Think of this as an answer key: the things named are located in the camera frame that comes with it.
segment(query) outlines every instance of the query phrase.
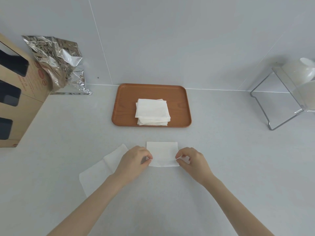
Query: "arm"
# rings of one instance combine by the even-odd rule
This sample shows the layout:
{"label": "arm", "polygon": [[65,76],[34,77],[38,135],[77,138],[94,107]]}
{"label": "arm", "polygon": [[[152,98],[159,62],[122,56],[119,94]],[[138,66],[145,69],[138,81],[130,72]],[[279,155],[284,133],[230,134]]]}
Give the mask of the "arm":
{"label": "arm", "polygon": [[[187,164],[180,156],[189,156]],[[219,204],[239,236],[273,236],[273,234],[216,178],[210,170],[207,160],[194,148],[179,150],[176,157],[179,165],[192,178],[204,186]]]}
{"label": "arm", "polygon": [[[141,164],[146,156],[149,159]],[[152,159],[144,147],[130,149],[121,158],[115,173],[47,236],[87,236],[109,202],[125,185],[137,178]]]}

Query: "hand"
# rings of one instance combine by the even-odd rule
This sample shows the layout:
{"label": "hand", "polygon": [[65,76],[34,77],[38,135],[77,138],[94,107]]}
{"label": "hand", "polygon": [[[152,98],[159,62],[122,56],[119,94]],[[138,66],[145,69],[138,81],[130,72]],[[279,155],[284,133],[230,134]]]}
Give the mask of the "hand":
{"label": "hand", "polygon": [[[187,164],[182,159],[178,159],[181,156],[189,156],[190,164]],[[175,158],[179,165],[187,171],[195,181],[203,186],[209,178],[214,176],[207,160],[195,148],[185,147],[178,151]]]}
{"label": "hand", "polygon": [[[141,164],[144,157],[148,159]],[[125,186],[136,179],[149,166],[152,159],[151,153],[146,148],[135,146],[123,155],[113,176]]]}

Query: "box cutout window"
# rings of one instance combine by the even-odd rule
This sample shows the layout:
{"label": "box cutout window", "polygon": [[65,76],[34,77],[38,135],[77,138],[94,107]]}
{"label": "box cutout window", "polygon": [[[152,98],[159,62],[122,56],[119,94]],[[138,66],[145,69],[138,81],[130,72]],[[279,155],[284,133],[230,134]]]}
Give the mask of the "box cutout window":
{"label": "box cutout window", "polygon": [[25,77],[29,63],[21,55],[0,42],[0,65]]}
{"label": "box cutout window", "polygon": [[0,118],[0,140],[9,139],[13,121],[11,119]]}
{"label": "box cutout window", "polygon": [[21,89],[0,80],[0,103],[13,107],[18,106],[21,96]]}

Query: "left hand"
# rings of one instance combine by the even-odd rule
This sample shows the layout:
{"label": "left hand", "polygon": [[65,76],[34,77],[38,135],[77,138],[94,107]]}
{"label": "left hand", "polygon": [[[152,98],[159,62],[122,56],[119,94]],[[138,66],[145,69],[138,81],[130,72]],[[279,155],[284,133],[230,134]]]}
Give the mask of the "left hand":
{"label": "left hand", "polygon": [[[141,164],[144,157],[148,157],[148,160]],[[151,153],[145,147],[135,146],[123,155],[113,176],[125,186],[136,179],[149,166],[152,159]]]}

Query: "forearm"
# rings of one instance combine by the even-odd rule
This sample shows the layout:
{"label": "forearm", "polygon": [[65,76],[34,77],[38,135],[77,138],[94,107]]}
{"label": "forearm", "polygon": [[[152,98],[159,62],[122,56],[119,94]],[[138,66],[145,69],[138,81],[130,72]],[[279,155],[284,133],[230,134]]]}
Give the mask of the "forearm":
{"label": "forearm", "polygon": [[239,236],[273,236],[273,234],[215,176],[203,186],[219,204]]}
{"label": "forearm", "polygon": [[86,236],[123,185],[110,175],[79,207],[47,236]]}

